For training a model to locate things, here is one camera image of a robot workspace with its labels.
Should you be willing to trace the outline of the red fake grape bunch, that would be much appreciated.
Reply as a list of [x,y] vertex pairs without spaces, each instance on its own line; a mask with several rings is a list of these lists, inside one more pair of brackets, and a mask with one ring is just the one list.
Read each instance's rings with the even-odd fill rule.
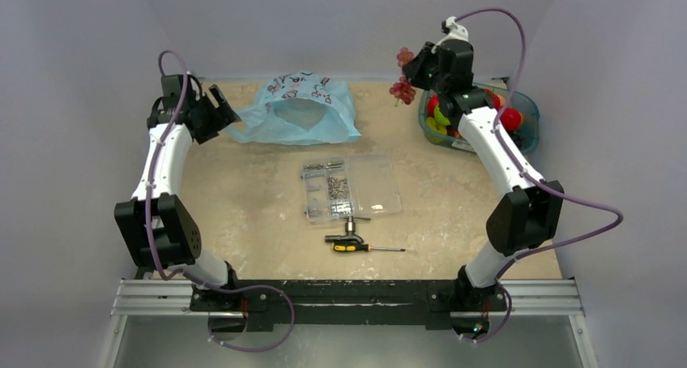
[[389,88],[389,93],[396,99],[397,105],[399,103],[410,105],[415,100],[416,90],[409,83],[403,71],[403,67],[407,65],[413,58],[414,53],[407,47],[402,47],[396,55],[396,61],[399,69],[401,70],[401,76],[391,85]]

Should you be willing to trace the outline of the light blue printed plastic bag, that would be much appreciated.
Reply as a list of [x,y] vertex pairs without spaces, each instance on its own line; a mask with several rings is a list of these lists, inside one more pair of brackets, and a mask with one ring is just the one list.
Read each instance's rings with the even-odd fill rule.
[[348,83],[310,71],[276,76],[226,128],[239,143],[288,146],[353,143],[361,137]]

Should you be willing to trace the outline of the red fake tomato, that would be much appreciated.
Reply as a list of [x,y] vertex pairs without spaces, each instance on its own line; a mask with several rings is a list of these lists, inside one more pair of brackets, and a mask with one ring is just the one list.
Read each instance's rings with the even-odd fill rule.
[[507,131],[517,131],[524,123],[524,115],[513,107],[505,107],[502,109],[500,122]]

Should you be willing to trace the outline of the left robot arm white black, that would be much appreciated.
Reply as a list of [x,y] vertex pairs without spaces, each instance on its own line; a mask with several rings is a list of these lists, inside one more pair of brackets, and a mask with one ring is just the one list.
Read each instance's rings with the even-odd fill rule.
[[134,264],[165,280],[184,276],[221,310],[241,302],[233,267],[203,248],[200,228],[181,201],[181,176],[192,143],[206,143],[239,117],[215,85],[164,75],[162,94],[146,120],[148,151],[130,200],[117,203],[114,219]]

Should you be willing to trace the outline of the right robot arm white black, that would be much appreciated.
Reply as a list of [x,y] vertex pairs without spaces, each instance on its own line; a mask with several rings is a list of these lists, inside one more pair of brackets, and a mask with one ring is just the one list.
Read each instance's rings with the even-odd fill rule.
[[473,83],[473,54],[472,45],[463,40],[426,42],[402,68],[413,87],[435,94],[434,113],[470,144],[501,196],[486,222],[487,243],[454,281],[450,299],[467,309],[496,294],[498,279],[517,255],[553,237],[562,208],[561,199],[542,190],[546,181],[529,168],[498,119],[493,100]]

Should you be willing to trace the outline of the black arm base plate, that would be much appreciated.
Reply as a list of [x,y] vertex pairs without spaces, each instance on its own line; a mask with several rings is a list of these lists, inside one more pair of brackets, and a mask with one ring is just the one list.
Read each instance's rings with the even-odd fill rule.
[[237,280],[223,292],[193,286],[190,300],[191,311],[236,315],[248,332],[290,323],[485,332],[507,307],[503,288],[455,280]]

